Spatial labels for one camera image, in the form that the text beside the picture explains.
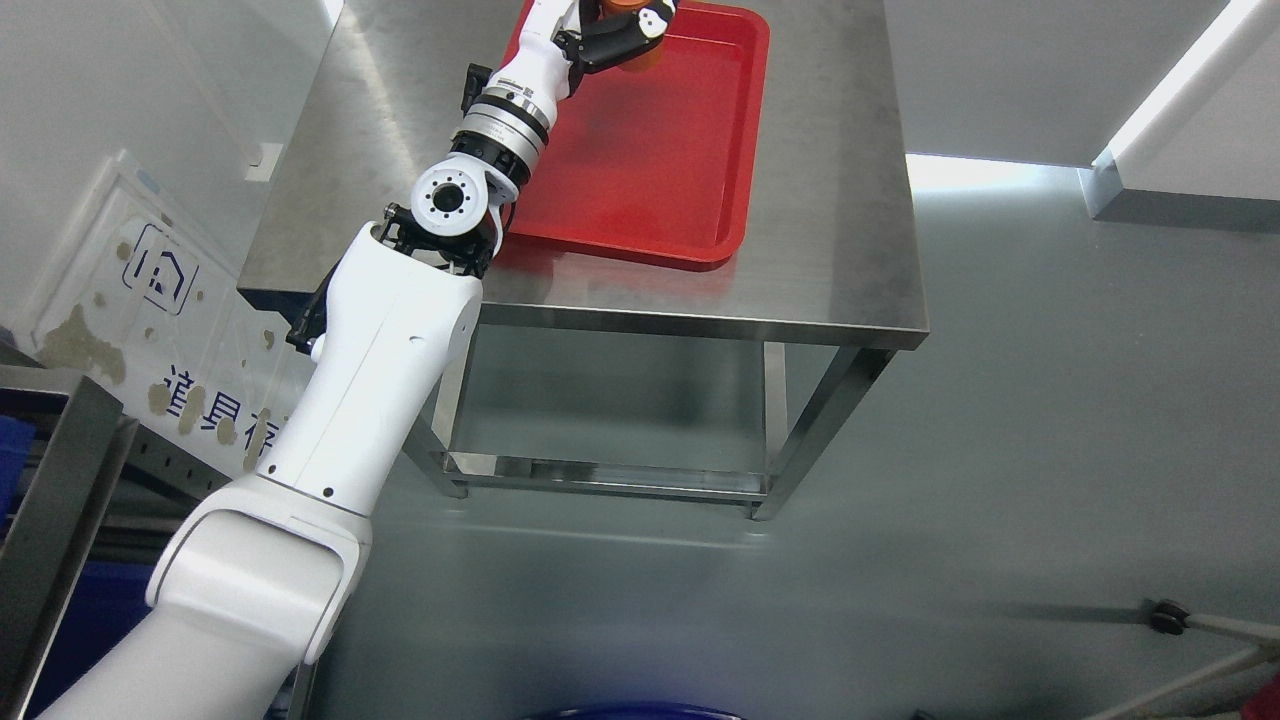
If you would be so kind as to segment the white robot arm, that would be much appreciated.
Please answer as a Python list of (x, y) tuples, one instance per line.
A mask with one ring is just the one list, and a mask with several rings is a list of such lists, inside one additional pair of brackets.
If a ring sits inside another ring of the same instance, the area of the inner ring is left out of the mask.
[(305, 341), (316, 369), (282, 434), (180, 524), (146, 616), (44, 717), (261, 719), (320, 659), (367, 565), (396, 456), (470, 345), (500, 209), (529, 181), (558, 99), (502, 78), (466, 91), (447, 156), (326, 278), (325, 329)]

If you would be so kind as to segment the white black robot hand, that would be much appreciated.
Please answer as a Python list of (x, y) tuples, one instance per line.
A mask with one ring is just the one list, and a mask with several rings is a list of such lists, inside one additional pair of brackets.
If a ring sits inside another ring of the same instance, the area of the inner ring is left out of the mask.
[(516, 54), (486, 82), (483, 94), (529, 102), (556, 114), (584, 76), (605, 69), (600, 1), (535, 1), (516, 35)]

